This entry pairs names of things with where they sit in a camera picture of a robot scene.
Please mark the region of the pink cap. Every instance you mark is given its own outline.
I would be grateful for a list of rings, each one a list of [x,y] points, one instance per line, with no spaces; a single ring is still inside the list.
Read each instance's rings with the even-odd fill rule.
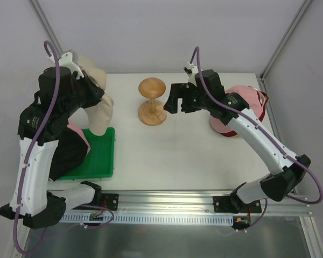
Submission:
[[[260,121],[263,121],[266,113],[266,104],[269,101],[269,97],[265,92],[257,90],[251,86],[236,85],[228,89],[226,93],[238,93],[240,96],[242,96],[243,99],[249,104],[249,107],[252,108],[256,117]],[[224,137],[229,138],[237,135],[237,133],[231,130],[229,126],[225,126],[220,120],[214,117],[211,117],[209,122],[211,128]]]

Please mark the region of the beige bucket hat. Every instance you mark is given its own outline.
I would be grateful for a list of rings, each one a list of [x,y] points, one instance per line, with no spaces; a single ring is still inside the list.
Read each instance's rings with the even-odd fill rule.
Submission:
[[[78,66],[98,88],[106,90],[107,73],[103,69],[98,68],[91,59],[82,55],[78,56]],[[113,99],[105,93],[97,105],[85,109],[92,134],[96,136],[105,134],[113,116],[113,107]]]

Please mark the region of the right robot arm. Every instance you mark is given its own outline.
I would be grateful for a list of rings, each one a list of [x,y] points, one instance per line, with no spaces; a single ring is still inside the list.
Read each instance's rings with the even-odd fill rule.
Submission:
[[[311,160],[282,146],[262,125],[241,93],[226,93],[217,72],[199,72],[185,68],[186,83],[173,83],[164,110],[191,113],[207,110],[210,115],[235,131],[258,154],[269,174],[250,183],[242,183],[221,201],[221,208],[230,213],[247,209],[250,203],[270,198],[282,201],[302,181]]]

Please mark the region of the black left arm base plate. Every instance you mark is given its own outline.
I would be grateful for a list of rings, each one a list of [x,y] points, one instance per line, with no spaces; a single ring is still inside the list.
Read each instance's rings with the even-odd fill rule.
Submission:
[[[100,198],[100,206],[117,211],[119,203],[119,194],[117,193],[102,193]]]

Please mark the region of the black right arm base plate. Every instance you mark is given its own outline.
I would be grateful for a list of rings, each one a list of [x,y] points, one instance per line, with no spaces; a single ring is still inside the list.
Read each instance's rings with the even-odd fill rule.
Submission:
[[[213,196],[213,208],[215,213],[262,213],[261,203],[259,200],[245,204],[238,200],[234,204],[230,196]]]

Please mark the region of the dark red cap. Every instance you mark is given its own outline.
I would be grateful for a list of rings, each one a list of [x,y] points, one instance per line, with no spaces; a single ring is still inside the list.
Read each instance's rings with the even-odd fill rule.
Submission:
[[[269,97],[266,93],[253,87],[246,87],[243,85],[234,86],[230,88],[227,93],[239,94],[249,104],[249,107],[252,108],[256,117],[260,121],[263,121],[266,112],[266,104],[269,101]]]

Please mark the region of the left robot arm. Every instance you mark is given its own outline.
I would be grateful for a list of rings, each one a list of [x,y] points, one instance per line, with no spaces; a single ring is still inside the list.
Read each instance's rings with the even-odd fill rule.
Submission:
[[[23,225],[39,229],[57,224],[66,211],[102,203],[101,187],[88,181],[56,195],[47,191],[54,153],[68,129],[68,119],[78,109],[100,102],[104,90],[87,74],[66,67],[49,67],[38,78],[39,91],[19,117],[20,172],[10,203],[0,215],[22,219]]]

